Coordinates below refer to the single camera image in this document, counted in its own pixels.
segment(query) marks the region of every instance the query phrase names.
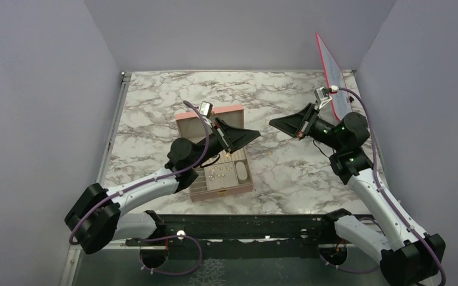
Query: cable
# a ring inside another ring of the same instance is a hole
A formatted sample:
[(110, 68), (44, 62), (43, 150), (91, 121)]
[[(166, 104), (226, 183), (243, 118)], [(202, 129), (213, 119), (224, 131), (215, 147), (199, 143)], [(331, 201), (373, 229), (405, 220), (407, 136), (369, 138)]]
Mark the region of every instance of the cable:
[(201, 165), (201, 166), (199, 166), (199, 167), (200, 167), (200, 168), (206, 168), (206, 167), (209, 167), (209, 166), (215, 164), (216, 162), (218, 162), (218, 160), (220, 160), (220, 153), (217, 154), (217, 155), (215, 155), (215, 156), (213, 156), (213, 158), (215, 158), (215, 157), (216, 157), (215, 161), (213, 161), (213, 162), (211, 162), (211, 163), (209, 163), (209, 164), (206, 164), (206, 165)]
[(102, 205), (106, 204), (108, 201), (116, 198), (117, 196), (119, 195), (122, 195), (122, 194), (125, 194), (126, 192), (129, 192), (139, 186), (143, 186), (145, 184), (148, 184), (150, 182), (154, 182), (155, 180), (161, 180), (161, 179), (165, 179), (167, 177), (171, 177), (171, 176), (176, 176), (176, 175), (179, 175), (179, 174), (182, 174), (183, 172), (187, 171), (187, 170), (190, 170), (194, 167), (196, 167), (199, 163), (201, 163), (201, 161), (203, 160), (203, 158), (205, 157), (206, 153), (208, 152), (208, 147), (209, 147), (209, 143), (210, 143), (210, 134), (209, 134), (209, 131), (208, 131), (208, 124), (203, 120), (203, 116), (201, 115), (201, 113), (199, 112), (199, 110), (193, 106), (190, 102), (184, 100), (183, 103), (191, 108), (192, 110), (194, 110), (194, 112), (197, 114), (197, 116), (199, 117), (199, 119), (201, 120), (201, 123), (203, 124), (203, 128), (205, 130), (205, 135), (206, 135), (206, 142), (205, 142), (205, 149), (203, 150), (203, 152), (201, 153), (201, 156), (199, 156), (199, 158), (197, 159), (196, 162), (194, 162), (191, 166), (189, 167), (186, 167), (184, 169), (181, 169), (179, 171), (176, 171), (176, 172), (173, 172), (173, 173), (169, 173), (169, 174), (166, 174), (166, 175), (162, 175), (162, 176), (158, 176), (157, 178), (150, 178), (148, 180), (144, 180), (142, 182), (139, 182), (137, 184), (134, 184), (132, 186), (129, 186), (125, 189), (123, 189), (121, 192), (116, 192), (112, 195), (109, 195), (108, 197), (102, 199), (99, 203), (97, 203), (93, 208), (91, 208), (86, 214), (85, 216), (82, 217), (82, 219), (76, 224), (76, 226), (73, 228), (73, 231), (71, 232), (71, 234), (69, 235), (69, 244), (71, 245), (77, 245), (79, 244), (79, 242), (77, 241), (74, 241), (73, 239), (75, 238), (75, 234), (78, 232), (78, 230), (80, 229), (80, 227), (82, 226), (82, 224), (88, 219), (88, 217), (93, 214), (93, 212), (95, 212), (95, 210), (99, 209)]
[(371, 138), (372, 138), (372, 152), (373, 152), (373, 179), (375, 180), (375, 183), (376, 183), (376, 186), (378, 187), (378, 190), (380, 191), (380, 193), (382, 194), (382, 196), (384, 197), (385, 201), (389, 204), (389, 206), (392, 208), (392, 210), (394, 211), (394, 213), (401, 219), (401, 221), (403, 222), (403, 224), (405, 224), (405, 226), (411, 231), (411, 233), (413, 235), (415, 235), (419, 241), (424, 245), (424, 247), (428, 250), (428, 253), (431, 255), (433, 261), (435, 262), (436, 266), (438, 267), (438, 269), (440, 270), (440, 275), (441, 275), (441, 282), (438, 286), (444, 286), (445, 283), (447, 283), (447, 276), (445, 274), (445, 269), (443, 268), (443, 266), (441, 265), (441, 262), (440, 260), (438, 259), (438, 256), (436, 256), (436, 254), (434, 253), (433, 249), (429, 246), (429, 244), (420, 236), (420, 234), (414, 229), (411, 227), (411, 224), (408, 223), (408, 220), (403, 216), (403, 214), (400, 212), (400, 210), (398, 210), (398, 208), (396, 207), (396, 205), (392, 202), (391, 198), (389, 198), (389, 195), (385, 192), (385, 190), (382, 188), (382, 185), (380, 184), (380, 180), (378, 180), (378, 176), (377, 176), (377, 160), (376, 160), (376, 151), (377, 151), (377, 146), (376, 146), (376, 139), (375, 139), (375, 135), (373, 134), (373, 128), (372, 128), (372, 124), (371, 124), (371, 120), (370, 120), (370, 116), (369, 116), (369, 113), (368, 113), (368, 110), (366, 109), (366, 106), (364, 105), (363, 103), (363, 99), (358, 95), (356, 94), (354, 91), (348, 89), (348, 88), (339, 88), (340, 91), (346, 91), (350, 94), (352, 94), (357, 100), (359, 100), (359, 102), (361, 103), (361, 106), (363, 107), (363, 110), (364, 112), (366, 113), (366, 118), (368, 120), (368, 127), (370, 129), (370, 135), (371, 135)]
[(322, 151), (322, 149), (320, 149), (320, 147), (317, 145), (317, 143), (315, 143), (315, 140), (313, 140), (313, 145), (315, 145), (315, 147), (317, 147), (317, 149), (322, 153), (322, 155), (326, 156), (326, 158), (329, 158), (329, 156), (326, 155), (326, 153), (324, 153), (324, 151)]
[(147, 269), (148, 271), (150, 271), (150, 274), (160, 273), (160, 274), (169, 275), (169, 276), (184, 276), (184, 275), (191, 274), (192, 272), (196, 271), (197, 268), (199, 268), (199, 266), (201, 266), (201, 262), (203, 262), (203, 250), (201, 249), (201, 245), (199, 244), (199, 242), (195, 238), (189, 237), (188, 235), (170, 235), (168, 237), (153, 238), (153, 239), (150, 239), (150, 240), (145, 240), (145, 239), (140, 239), (140, 240), (145, 242), (145, 243), (154, 243), (156, 241), (161, 241), (161, 240), (166, 240), (167, 241), (167, 240), (169, 240), (171, 238), (178, 238), (178, 237), (184, 237), (184, 238), (187, 238), (189, 240), (194, 241), (194, 243), (197, 246), (197, 249), (199, 249), (199, 259), (197, 260), (196, 264), (191, 269), (189, 269), (187, 271), (184, 271), (184, 272), (174, 273), (174, 272), (156, 270), (155, 268), (148, 268), (145, 265), (145, 263), (143, 262), (143, 257), (140, 254), (141, 270)]
[[(376, 220), (370, 218), (370, 217), (362, 217), (359, 219), (360, 222), (362, 222), (363, 220), (371, 220), (374, 224), (378, 225), (378, 223), (376, 223)], [(369, 270), (352, 270), (352, 269), (347, 269), (347, 268), (342, 268), (342, 267), (339, 267), (339, 265), (334, 265), (330, 262), (328, 262), (326, 260), (326, 258), (324, 256), (322, 256), (322, 254), (319, 252), (318, 255), (320, 256), (320, 259), (329, 267), (331, 268), (334, 268), (336, 270), (339, 270), (341, 272), (345, 272), (345, 273), (350, 273), (350, 274), (369, 274), (369, 273), (373, 273), (375, 271), (377, 271), (378, 269), (380, 269), (380, 266), (379, 265), (376, 265), (374, 268), (371, 268)]]

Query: cable connector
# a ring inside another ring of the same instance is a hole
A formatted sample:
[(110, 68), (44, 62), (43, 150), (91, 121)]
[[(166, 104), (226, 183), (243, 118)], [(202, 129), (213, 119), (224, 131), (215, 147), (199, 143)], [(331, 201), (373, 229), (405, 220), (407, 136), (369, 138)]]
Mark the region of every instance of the cable connector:
[(332, 94), (335, 94), (335, 93), (337, 93), (339, 91), (339, 87), (336, 86), (336, 85), (330, 86), (329, 89), (331, 90)]

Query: gray backdrop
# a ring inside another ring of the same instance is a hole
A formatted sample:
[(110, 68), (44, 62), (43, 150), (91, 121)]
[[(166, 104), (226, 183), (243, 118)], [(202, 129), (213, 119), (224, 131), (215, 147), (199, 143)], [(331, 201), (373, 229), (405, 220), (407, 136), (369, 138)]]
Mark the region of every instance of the gray backdrop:
[(85, 0), (120, 68), (356, 69), (395, 0)]
[(356, 73), (392, 192), (458, 285), (458, 1), (398, 0)]
[(81, 0), (0, 1), (0, 285), (57, 285), (120, 69)]

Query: whiteboard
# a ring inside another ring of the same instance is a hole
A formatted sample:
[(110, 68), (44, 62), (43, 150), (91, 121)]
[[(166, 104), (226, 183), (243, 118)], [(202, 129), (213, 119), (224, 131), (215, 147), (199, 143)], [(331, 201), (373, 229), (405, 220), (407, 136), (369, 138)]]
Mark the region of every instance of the whiteboard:
[[(320, 52), (320, 59), (322, 60), (327, 86), (336, 85), (339, 88), (346, 88), (341, 68), (331, 52), (329, 52), (324, 41), (322, 41), (320, 35), (318, 33), (315, 35), (317, 37), (318, 51)], [(336, 94), (332, 94), (332, 97), (331, 106), (333, 107), (333, 113), (336, 119), (340, 121), (345, 115), (352, 112), (352, 105), (346, 91), (339, 91)]]

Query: black cable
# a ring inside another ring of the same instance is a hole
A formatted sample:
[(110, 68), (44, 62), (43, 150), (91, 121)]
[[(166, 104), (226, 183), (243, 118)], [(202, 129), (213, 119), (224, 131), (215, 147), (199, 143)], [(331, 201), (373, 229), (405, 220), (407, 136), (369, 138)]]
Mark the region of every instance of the black cable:
[(199, 167), (200, 167), (200, 168), (206, 168), (206, 167), (209, 167), (209, 166), (215, 164), (216, 162), (218, 162), (218, 160), (220, 160), (220, 154), (217, 154), (217, 155), (214, 156), (213, 158), (215, 158), (215, 157), (216, 157), (215, 161), (213, 161), (213, 162), (211, 162), (211, 163), (209, 163), (209, 164), (206, 164), (206, 165), (201, 165), (201, 166), (199, 166)]
[(326, 153), (324, 153), (324, 151), (322, 151), (322, 149), (320, 149), (320, 147), (315, 143), (315, 140), (313, 140), (313, 145), (315, 145), (315, 147), (317, 147), (317, 149), (322, 153), (322, 155), (326, 156), (326, 158), (329, 158), (329, 156), (326, 155)]

